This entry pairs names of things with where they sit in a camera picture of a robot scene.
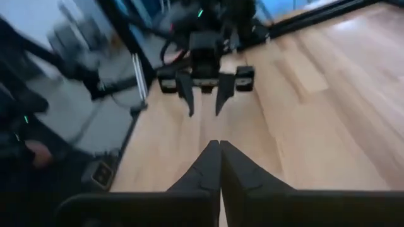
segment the black plastic part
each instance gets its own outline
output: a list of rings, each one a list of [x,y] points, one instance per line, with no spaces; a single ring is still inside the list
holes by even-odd
[[[221,141],[222,194],[229,227],[401,226],[403,192],[295,190]]]
[[[249,193],[282,193],[293,188],[270,175],[228,141],[220,141],[220,147],[223,152],[222,194],[227,224],[229,227],[254,226],[248,225],[253,218],[250,216],[253,214],[251,210],[259,207],[247,206]]]
[[[105,98],[106,96],[113,95],[118,92],[122,92],[133,88],[138,85],[136,77],[131,76],[126,79],[122,79],[118,82],[106,84],[102,89],[97,88],[97,90],[91,92],[91,99],[97,100],[100,98]]]
[[[212,86],[202,86],[201,92],[202,94],[212,94],[213,87]]]
[[[216,97],[216,116],[219,115],[226,101],[234,96],[235,76],[220,74]]]
[[[177,93],[177,87],[168,88],[166,86],[163,86],[162,84],[163,80],[166,79],[175,81],[175,71],[171,71],[168,69],[160,69],[157,71],[157,79],[162,93],[168,93],[168,94]]]
[[[223,40],[218,33],[213,31],[192,32],[189,40],[189,50],[193,63],[193,73],[198,73],[200,67],[209,66],[211,71],[217,73],[220,69]]]
[[[204,190],[80,194],[63,202],[57,226],[217,226]]]
[[[248,92],[254,89],[255,70],[252,66],[239,66],[235,74],[235,78],[251,79],[252,83],[247,85],[236,85],[235,89],[240,92]]]
[[[108,191],[115,177],[115,171],[103,161],[89,163],[81,176],[81,184],[87,192]]]
[[[193,81],[188,73],[178,72],[175,77],[178,95],[185,99],[189,108],[189,116],[194,115],[194,94],[192,92]]]
[[[210,193],[214,226],[220,214],[220,172],[222,150],[218,141],[210,141],[189,170],[168,189],[170,191],[204,190]]]
[[[59,206],[58,226],[217,227],[221,164],[220,144],[211,141],[168,191],[77,195]]]

